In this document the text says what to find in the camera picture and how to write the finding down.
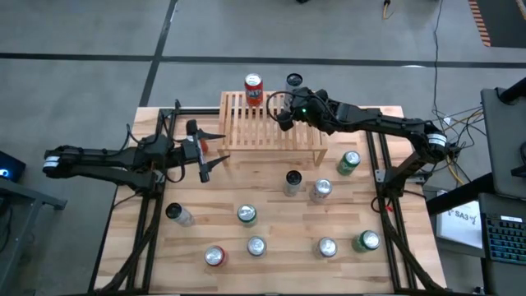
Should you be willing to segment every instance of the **concrete floor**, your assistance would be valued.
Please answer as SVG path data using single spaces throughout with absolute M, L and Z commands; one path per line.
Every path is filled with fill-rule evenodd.
M 169 0 L 0 0 L 0 53 L 153 55 Z M 381 20 L 381 0 L 179 0 L 164 56 L 347 58 L 433 61 L 435 0 L 393 1 Z M 438 30 L 440 61 L 523 62 L 526 50 L 487 48 L 468 0 L 444 0 Z M 115 186 L 41 173 L 44 151 L 69 144 L 117 149 L 141 99 L 150 62 L 0 59 L 0 150 L 25 161 L 23 184 L 68 200 L 64 212 L 43 210 L 30 260 L 13 294 L 85 292 Z M 283 64 L 162 62 L 149 106 L 217 106 L 222 90 L 241 90 L 248 72 L 267 90 L 282 89 L 299 72 L 307 86 L 360 105 L 396 104 L 408 117 L 432 118 L 434 70 Z M 510 86 L 524 69 L 440 68 L 437 103 L 444 113 L 480 104 L 480 89 Z M 470 178 L 490 170 L 484 136 L 460 157 Z M 431 185 L 453 188 L 446 171 Z M 447 284 L 469 292 L 482 284 L 477 258 L 441 251 Z

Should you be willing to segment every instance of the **soda can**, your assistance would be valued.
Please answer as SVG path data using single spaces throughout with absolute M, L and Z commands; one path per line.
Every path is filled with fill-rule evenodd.
M 356 252 L 370 252 L 380 246 L 380 236 L 372 231 L 366 230 L 353 238 L 353 249 Z
M 195 223 L 194 217 L 190 212 L 177 202 L 171 203 L 166 207 L 166 216 L 183 227 L 189 227 Z
M 294 92 L 299 89 L 303 83 L 303 77 L 297 73 L 288 74 L 285 80 L 285 90 L 288 92 Z M 285 94 L 283 100 L 283 109 L 290 112 L 290 104 L 293 101 L 293 97 L 290 94 Z
M 332 238 L 321 238 L 315 247 L 317 257 L 331 258 L 338 252 L 338 245 Z
M 253 205 L 242 205 L 238 209 L 238 219 L 245 227 L 252 227 L 256 225 L 257 212 Z
M 345 152 L 338 166 L 336 166 L 336 170 L 343 176 L 349 176 L 358 167 L 360 160 L 360 154 L 356 151 Z
M 263 79 L 252 73 L 245 77 L 245 96 L 249 106 L 257 107 L 263 102 Z
M 262 237 L 251 237 L 248 240 L 247 250 L 254 257 L 263 257 L 266 253 L 266 242 Z
M 332 184 L 327 179 L 318 179 L 312 186 L 311 193 L 309 194 L 312 201 L 315 203 L 321 203 L 332 192 Z
M 302 175 L 297 170 L 292 170 L 287 173 L 285 177 L 285 185 L 283 192 L 287 197 L 293 197 L 298 193 L 300 183 L 302 182 Z
M 227 262 L 228 254 L 220 246 L 212 246 L 205 251 L 205 262 L 209 266 L 222 266 Z

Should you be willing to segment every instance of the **wooden slatted shelf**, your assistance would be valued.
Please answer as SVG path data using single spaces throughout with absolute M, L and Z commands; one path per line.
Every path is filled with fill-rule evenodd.
M 221 94 L 219 133 L 226 137 L 218 149 L 220 155 L 239 151 L 301 151 L 312 152 L 314 165 L 319 166 L 327 152 L 326 134 L 306 123 L 294 123 L 283 132 L 267 114 L 266 100 L 273 91 L 266 91 L 261 106 L 247 104 L 243 91 Z M 282 109 L 284 95 L 270 101 L 270 111 L 277 115 Z

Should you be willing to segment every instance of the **keyboard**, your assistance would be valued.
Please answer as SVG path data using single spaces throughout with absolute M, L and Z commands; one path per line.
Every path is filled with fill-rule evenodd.
M 526 265 L 526 223 L 501 220 L 500 216 L 487 215 L 486 254 L 494 261 Z

